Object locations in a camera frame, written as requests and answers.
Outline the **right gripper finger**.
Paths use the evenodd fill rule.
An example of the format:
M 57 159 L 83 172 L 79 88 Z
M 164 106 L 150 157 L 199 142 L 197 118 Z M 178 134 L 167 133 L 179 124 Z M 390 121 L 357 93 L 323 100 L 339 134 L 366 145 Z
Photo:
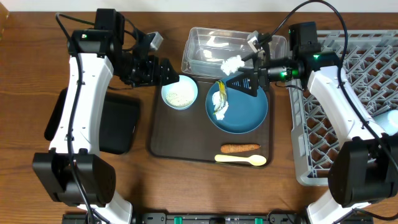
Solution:
M 242 60 L 243 62 L 246 62 L 246 61 L 248 61 L 248 60 L 253 60 L 253 62 L 256 62 L 256 61 L 258 61 L 258 60 L 259 60 L 259 61 L 263 60 L 263 58 L 264 58 L 264 50 L 260 50 L 260 51 L 258 51 L 258 52 L 252 52 L 252 53 L 250 53 L 249 55 L 243 57 L 241 60 Z
M 230 78 L 226 81 L 226 86 L 256 97 L 259 88 L 257 73 L 253 68 L 239 68 L 238 71 L 242 74 Z

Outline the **white tissue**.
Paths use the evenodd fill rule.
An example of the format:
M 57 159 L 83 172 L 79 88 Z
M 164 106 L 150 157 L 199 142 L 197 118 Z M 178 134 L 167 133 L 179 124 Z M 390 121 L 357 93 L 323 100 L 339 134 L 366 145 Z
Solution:
M 212 95 L 211 100 L 214 106 L 213 114 L 216 116 L 217 120 L 223 120 L 229 106 L 226 93 L 217 91 Z
M 238 71 L 239 68 L 243 67 L 245 62 L 242 60 L 240 55 L 230 57 L 229 59 L 223 61 L 221 64 L 221 71 L 225 73 L 227 76 Z

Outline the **yellow snack wrapper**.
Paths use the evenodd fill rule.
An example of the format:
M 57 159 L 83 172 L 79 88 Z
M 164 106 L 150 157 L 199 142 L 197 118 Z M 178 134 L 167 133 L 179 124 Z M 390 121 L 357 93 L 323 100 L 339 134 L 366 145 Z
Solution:
M 227 109 L 228 107 L 228 97 L 225 84 L 221 80 L 218 80 L 216 84 L 218 85 L 219 90 L 212 96 L 212 103 L 215 107 L 213 114 L 221 113 L 223 109 Z

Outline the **dark blue plate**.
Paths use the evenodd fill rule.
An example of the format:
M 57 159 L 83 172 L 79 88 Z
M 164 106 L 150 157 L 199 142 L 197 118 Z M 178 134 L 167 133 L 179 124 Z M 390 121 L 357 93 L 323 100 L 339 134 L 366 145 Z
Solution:
M 241 91 L 226 88 L 228 109 L 222 120 L 218 120 L 212 96 L 219 91 L 217 83 L 212 84 L 205 100 L 206 113 L 210 121 L 219 129 L 231 134 L 244 134 L 257 129 L 266 119 L 269 101 L 265 91 L 259 87 L 257 96 L 251 96 Z

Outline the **clear plastic bin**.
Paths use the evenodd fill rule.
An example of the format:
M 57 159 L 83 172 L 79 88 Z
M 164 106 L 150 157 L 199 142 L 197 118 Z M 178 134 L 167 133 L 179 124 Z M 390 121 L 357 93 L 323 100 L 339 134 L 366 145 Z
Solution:
M 194 27 L 185 45 L 182 72 L 211 78 L 224 78 L 224 61 L 252 53 L 247 43 L 248 32 Z

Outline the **light blue cup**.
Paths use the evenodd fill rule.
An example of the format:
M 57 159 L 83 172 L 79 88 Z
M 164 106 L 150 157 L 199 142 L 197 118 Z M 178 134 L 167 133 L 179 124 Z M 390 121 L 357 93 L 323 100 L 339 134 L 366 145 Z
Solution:
M 374 120 L 388 135 L 393 136 L 397 134 L 397 110 L 390 110 L 383 114 L 379 114 L 374 117 Z

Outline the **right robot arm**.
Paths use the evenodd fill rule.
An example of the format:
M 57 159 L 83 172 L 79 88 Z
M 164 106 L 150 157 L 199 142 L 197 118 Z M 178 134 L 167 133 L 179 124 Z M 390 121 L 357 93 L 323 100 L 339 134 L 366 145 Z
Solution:
M 231 57 L 221 69 L 240 74 L 226 84 L 255 96 L 270 82 L 300 80 L 318 100 L 340 144 L 328 172 L 328 190 L 296 223 L 341 223 L 365 207 L 397 195 L 397 137 L 388 135 L 346 82 L 343 58 L 334 52 L 297 51 L 291 58 Z

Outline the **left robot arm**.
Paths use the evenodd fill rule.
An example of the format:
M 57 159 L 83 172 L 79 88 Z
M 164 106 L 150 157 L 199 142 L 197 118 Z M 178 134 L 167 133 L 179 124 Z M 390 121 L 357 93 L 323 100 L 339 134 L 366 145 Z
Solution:
M 132 204 L 116 191 L 116 172 L 100 158 L 100 122 L 110 80 L 133 87 L 168 85 L 178 74 L 154 52 L 158 32 L 133 33 L 123 49 L 124 30 L 76 30 L 67 35 L 70 79 L 55 135 L 47 152 L 34 155 L 32 168 L 49 197 L 85 209 L 89 223 L 131 223 Z

